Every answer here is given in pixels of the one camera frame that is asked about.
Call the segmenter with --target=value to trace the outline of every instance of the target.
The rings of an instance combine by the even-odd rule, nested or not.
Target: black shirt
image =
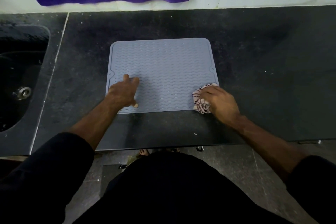
[[[1,219],[62,223],[65,206],[82,184],[94,151],[81,137],[60,133],[0,181]],[[302,160],[288,192],[320,223],[334,222],[336,166],[318,156]],[[257,206],[204,161],[182,153],[140,158],[113,179],[104,196],[75,223],[206,220],[289,223]]]

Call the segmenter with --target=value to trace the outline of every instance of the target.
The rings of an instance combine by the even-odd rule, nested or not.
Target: cleaning rag
[[[200,98],[201,90],[209,86],[218,86],[218,85],[215,83],[205,84],[204,86],[200,87],[199,89],[195,90],[192,93],[192,98],[195,104],[194,110],[198,111],[201,114],[210,113],[210,103],[206,101],[204,98]]]

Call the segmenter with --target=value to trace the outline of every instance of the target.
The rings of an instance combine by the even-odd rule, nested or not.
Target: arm
[[[336,165],[309,156],[241,115],[234,97],[220,87],[201,92],[211,112],[233,128],[285,182],[287,191],[319,223],[331,223],[336,203]]]
[[[139,78],[112,85],[105,99],[67,132],[54,136],[0,180],[0,215],[12,222],[62,223],[89,171],[94,149],[117,112],[136,105]]]

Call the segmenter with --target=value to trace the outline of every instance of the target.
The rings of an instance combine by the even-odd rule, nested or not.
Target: dish drying mat
[[[119,113],[192,110],[195,89],[219,84],[205,38],[115,42],[110,48],[106,93],[124,74],[140,78],[135,94],[139,107],[124,107]]]

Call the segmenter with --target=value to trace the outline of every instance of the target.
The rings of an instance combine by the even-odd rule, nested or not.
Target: sink drain
[[[19,100],[28,98],[32,93],[32,89],[29,87],[19,88],[16,94],[16,98]]]

